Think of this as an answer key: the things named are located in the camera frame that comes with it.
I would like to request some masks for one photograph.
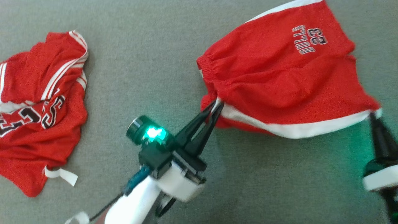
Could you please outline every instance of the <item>red basketball shorts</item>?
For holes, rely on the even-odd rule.
[[[348,39],[323,0],[266,11],[208,48],[197,64],[208,94],[225,103],[218,127],[307,138],[381,115],[361,87]]]

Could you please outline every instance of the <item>red garment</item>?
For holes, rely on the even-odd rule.
[[[44,167],[65,165],[79,142],[87,56],[77,32],[49,33],[0,65],[0,174],[29,197],[43,189]]]
[[[218,127],[306,138],[365,119],[380,105],[361,87],[355,48],[325,1],[296,0],[237,27],[197,59]]]

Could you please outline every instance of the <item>gray fabric surface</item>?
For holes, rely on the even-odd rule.
[[[27,198],[0,177],[1,224],[61,224],[79,211],[95,214],[138,170],[139,148],[128,124],[147,114],[178,131],[198,111],[206,88],[196,58],[250,18],[289,0],[1,1],[0,61],[49,31],[76,29],[90,49],[87,123],[65,169],[72,188],[49,180]],[[384,107],[398,134],[396,0],[328,0],[357,48],[359,79]],[[304,140],[215,130],[202,158],[204,192],[176,203],[161,224],[385,223],[383,203],[362,186],[373,157],[367,122]]]

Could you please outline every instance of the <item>folded red jersey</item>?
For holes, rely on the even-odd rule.
[[[333,132],[381,115],[361,87],[347,38],[323,0],[296,0],[266,11],[197,59],[205,108],[225,103],[218,127],[286,138]]]
[[[29,197],[41,192],[44,168],[64,165],[79,142],[87,56],[70,31],[0,63],[0,174]]]

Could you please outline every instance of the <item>black cable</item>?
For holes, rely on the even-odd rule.
[[[123,193],[118,194],[113,200],[111,200],[108,204],[105,205],[97,214],[90,218],[90,222],[98,218],[109,206],[113,205],[119,198],[123,196]]]

